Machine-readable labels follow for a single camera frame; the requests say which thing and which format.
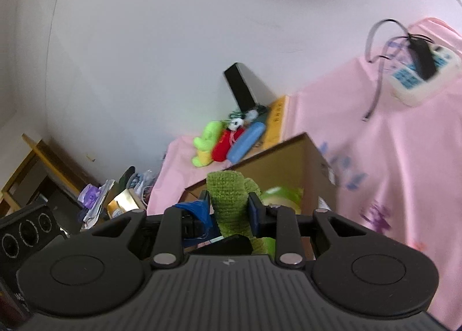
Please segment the speaker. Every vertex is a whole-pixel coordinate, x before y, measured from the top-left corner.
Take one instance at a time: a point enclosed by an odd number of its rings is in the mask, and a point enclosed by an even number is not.
[[[0,219],[0,321],[17,327],[29,316],[29,308],[18,287],[17,271],[32,254],[51,243],[64,241],[46,204],[33,202]]]

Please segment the pink fabric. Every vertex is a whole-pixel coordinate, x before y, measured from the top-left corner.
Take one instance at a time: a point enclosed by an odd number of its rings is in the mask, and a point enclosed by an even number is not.
[[[444,22],[425,19],[412,32],[462,51]],[[410,108],[383,92],[374,116],[361,118],[377,69],[353,59],[290,97],[286,138],[308,132],[339,177],[337,212],[428,255],[440,283],[430,313],[451,329],[462,324],[462,79]],[[192,138],[167,152],[148,213],[162,213],[186,186],[227,163],[195,168]]]

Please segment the cardboard box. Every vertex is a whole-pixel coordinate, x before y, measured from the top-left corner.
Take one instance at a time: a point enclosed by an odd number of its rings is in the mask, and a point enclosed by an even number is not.
[[[302,214],[312,215],[323,202],[336,211],[333,172],[306,133],[245,159],[229,169],[253,179],[261,191],[275,186],[302,188]],[[184,190],[180,202],[197,200],[200,192],[206,188],[205,179],[189,186]],[[312,249],[307,240],[303,244],[307,257],[311,258]]]

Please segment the yellow and green toy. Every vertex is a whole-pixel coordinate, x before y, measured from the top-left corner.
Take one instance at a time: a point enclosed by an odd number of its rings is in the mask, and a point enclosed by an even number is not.
[[[197,156],[192,159],[195,167],[205,167],[212,160],[212,150],[217,144],[223,131],[223,123],[221,121],[211,121],[207,124],[201,137],[196,137],[193,140],[194,147],[197,148]]]

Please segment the green cloth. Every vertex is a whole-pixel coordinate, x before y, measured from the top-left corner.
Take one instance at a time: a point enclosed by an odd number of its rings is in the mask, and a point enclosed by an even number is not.
[[[249,193],[255,192],[258,197],[262,194],[255,181],[234,170],[211,172],[207,175],[207,190],[223,237],[241,234],[250,239],[253,254],[268,254],[265,239],[252,236],[247,216]]]

